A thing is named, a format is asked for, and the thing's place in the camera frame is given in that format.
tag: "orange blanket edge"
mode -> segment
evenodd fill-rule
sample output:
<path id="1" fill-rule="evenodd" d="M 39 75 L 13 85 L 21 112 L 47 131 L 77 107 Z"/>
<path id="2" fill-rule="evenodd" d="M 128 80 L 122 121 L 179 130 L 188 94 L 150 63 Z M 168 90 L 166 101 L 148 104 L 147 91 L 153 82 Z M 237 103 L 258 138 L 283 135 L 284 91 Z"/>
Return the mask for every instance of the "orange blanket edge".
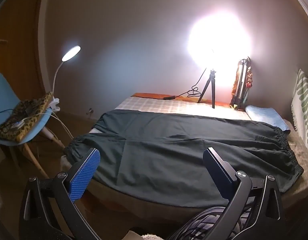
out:
<path id="1" fill-rule="evenodd" d="M 152 94 L 152 93 L 135 93 L 134 95 L 132 95 L 132 97 L 140 97 L 140 98 L 154 98 L 154 99 L 162 99 L 164 97 L 170 97 L 173 95 L 164 95 L 164 94 Z M 180 101 L 186 101 L 186 102 L 194 102 L 197 103 L 198 101 L 198 97 L 192 97 L 192 98 L 188 98 L 188 97 L 177 97 L 173 100 L 180 100 Z M 208 104 L 211 105 L 212 104 L 212 100 L 208 100 L 208 99 L 202 99 L 201 103 L 204 104 Z M 222 102 L 215 102 L 216 106 L 223 106 L 223 107 L 229 107 L 229 104 L 227 103 L 222 103 Z"/>

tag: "black tripod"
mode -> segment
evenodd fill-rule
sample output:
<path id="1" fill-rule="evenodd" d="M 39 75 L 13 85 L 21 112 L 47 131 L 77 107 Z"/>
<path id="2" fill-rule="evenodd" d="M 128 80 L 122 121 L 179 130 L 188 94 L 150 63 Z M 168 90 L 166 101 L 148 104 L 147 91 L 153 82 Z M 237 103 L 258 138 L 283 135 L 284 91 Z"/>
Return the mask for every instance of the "black tripod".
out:
<path id="1" fill-rule="evenodd" d="M 197 101 L 197 103 L 201 102 L 201 99 L 203 98 L 204 93 L 206 89 L 208 88 L 210 81 L 212 81 L 212 108 L 215 108 L 215 72 L 216 71 L 213 69 L 210 71 L 209 79 L 207 80 L 206 85 L 203 89 L 203 92 L 201 93 L 201 96 L 199 97 Z"/>

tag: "bed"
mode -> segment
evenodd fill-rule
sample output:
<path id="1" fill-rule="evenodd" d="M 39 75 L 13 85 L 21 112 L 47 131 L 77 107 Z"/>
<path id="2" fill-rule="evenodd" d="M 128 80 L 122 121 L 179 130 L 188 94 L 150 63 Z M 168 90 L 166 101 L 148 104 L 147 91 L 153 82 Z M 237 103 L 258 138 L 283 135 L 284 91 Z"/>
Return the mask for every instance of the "bed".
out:
<path id="1" fill-rule="evenodd" d="M 215 109 L 212 109 L 209 104 L 197 104 L 182 100 L 157 100 L 153 98 L 129 97 L 116 109 L 208 116 L 231 120 L 250 120 L 249 116 L 244 111 L 236 111 L 223 106 L 215 106 Z M 292 124 L 286 120 L 285 122 L 291 130 L 290 134 L 287 136 L 288 144 L 295 153 L 299 165 L 304 169 L 304 172 L 294 185 L 282 195 L 283 206 L 287 209 L 295 203 L 301 202 L 301 200 L 308 196 L 308 150 L 299 135 L 293 129 Z M 100 133 L 100 131 L 93 128 L 90 133 Z M 61 166 L 64 170 L 71 166 L 65 156 L 62 157 Z M 107 207 L 122 211 L 128 210 L 136 216 L 147 220 L 155 220 L 160 218 L 161 214 L 164 214 L 164 218 L 168 221 L 183 223 L 188 218 L 192 217 L 193 214 L 201 210 L 197 208 L 184 209 L 144 201 L 107 187 L 94 179 L 89 184 L 88 190 Z"/>

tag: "floor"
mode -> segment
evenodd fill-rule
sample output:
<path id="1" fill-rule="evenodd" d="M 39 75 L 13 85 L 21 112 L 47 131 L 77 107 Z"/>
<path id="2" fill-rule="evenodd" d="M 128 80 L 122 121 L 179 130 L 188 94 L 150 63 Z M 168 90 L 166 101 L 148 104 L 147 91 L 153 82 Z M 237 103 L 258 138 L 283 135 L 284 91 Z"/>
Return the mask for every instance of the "floor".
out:
<path id="1" fill-rule="evenodd" d="M 59 117 L 70 129 L 73 136 L 88 132 L 94 123 L 94 120 L 79 119 L 70 115 L 60 114 Z M 70 142 L 70 138 L 56 120 L 50 120 L 47 126 L 56 133 L 64 145 Z M 30 145 L 34 155 L 37 156 L 46 173 L 50 177 L 54 177 L 60 171 L 62 151 L 57 145 L 45 141 L 42 137 L 37 136 L 34 141 L 37 142 Z M 0 219 L 15 239 L 18 239 L 19 210 L 27 178 L 35 175 L 40 176 L 35 166 L 20 153 L 18 161 L 21 172 L 15 168 L 9 155 L 0 162 Z M 112 211 L 101 204 L 93 212 L 86 210 L 79 200 L 76 201 L 76 205 L 93 230 L 103 240 L 122 239 L 133 227 L 144 228 L 148 232 L 162 237 L 166 237 L 177 228 L 176 225 L 149 223 L 129 212 Z M 52 207 L 62 230 L 71 235 L 55 201 L 52 201 Z"/>

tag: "blue towel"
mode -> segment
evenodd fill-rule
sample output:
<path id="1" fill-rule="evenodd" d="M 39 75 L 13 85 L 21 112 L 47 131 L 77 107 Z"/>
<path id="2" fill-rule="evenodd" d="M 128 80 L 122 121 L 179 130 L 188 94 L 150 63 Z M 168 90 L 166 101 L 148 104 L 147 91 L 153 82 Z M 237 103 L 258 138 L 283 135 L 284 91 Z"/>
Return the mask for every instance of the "blue towel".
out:
<path id="1" fill-rule="evenodd" d="M 285 134 L 290 133 L 290 129 L 287 124 L 273 108 L 247 106 L 245 108 L 245 112 L 253 121 L 265 122 L 272 126 L 277 126 L 281 128 Z"/>

